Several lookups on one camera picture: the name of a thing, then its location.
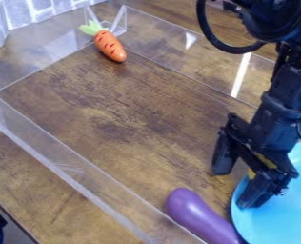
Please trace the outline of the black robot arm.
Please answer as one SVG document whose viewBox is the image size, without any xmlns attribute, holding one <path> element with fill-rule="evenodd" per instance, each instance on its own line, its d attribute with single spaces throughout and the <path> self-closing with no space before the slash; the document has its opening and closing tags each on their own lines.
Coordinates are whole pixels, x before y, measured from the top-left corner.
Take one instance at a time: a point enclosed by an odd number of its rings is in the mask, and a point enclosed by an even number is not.
<svg viewBox="0 0 301 244">
<path fill-rule="evenodd" d="M 264 44 L 276 45 L 271 86 L 260 96 L 260 104 L 249 121 L 228 115 L 217 132 L 211 171 L 231 172 L 243 160 L 252 175 L 236 199 L 236 206 L 259 207 L 287 188 L 297 177 L 288 152 L 301 141 L 301 0 L 232 0 L 232 10 L 256 42 L 244 47 L 224 44 L 212 34 L 204 17 L 204 0 L 196 4 L 201 31 L 220 51 L 241 54 Z"/>
</svg>

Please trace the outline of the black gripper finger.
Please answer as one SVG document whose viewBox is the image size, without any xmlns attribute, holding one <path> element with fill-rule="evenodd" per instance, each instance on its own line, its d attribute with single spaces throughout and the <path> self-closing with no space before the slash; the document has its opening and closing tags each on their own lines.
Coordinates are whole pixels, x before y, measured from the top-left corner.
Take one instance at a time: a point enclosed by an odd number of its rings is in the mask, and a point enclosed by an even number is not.
<svg viewBox="0 0 301 244">
<path fill-rule="evenodd" d="M 283 193 L 289 180 L 284 173 L 257 172 L 236 198 L 236 206 L 240 209 L 257 208 L 273 195 Z"/>
<path fill-rule="evenodd" d="M 229 174 L 236 158 L 237 155 L 233 151 L 232 140 L 223 132 L 220 132 L 211 160 L 211 172 L 215 175 Z"/>
</svg>

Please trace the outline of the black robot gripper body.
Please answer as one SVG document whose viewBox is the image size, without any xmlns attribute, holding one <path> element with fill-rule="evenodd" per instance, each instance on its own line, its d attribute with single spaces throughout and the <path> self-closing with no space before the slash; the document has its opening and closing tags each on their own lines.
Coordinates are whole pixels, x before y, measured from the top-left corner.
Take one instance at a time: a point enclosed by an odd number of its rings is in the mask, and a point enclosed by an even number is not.
<svg viewBox="0 0 301 244">
<path fill-rule="evenodd" d="M 227 124 L 220 128 L 217 136 L 220 132 L 232 140 L 237 158 L 243 159 L 255 173 L 273 172 L 287 174 L 291 179 L 297 177 L 287 153 L 301 138 L 301 106 L 284 105 L 265 92 L 251 122 L 229 113 Z M 255 153 L 263 154 L 277 168 L 268 169 Z"/>
</svg>

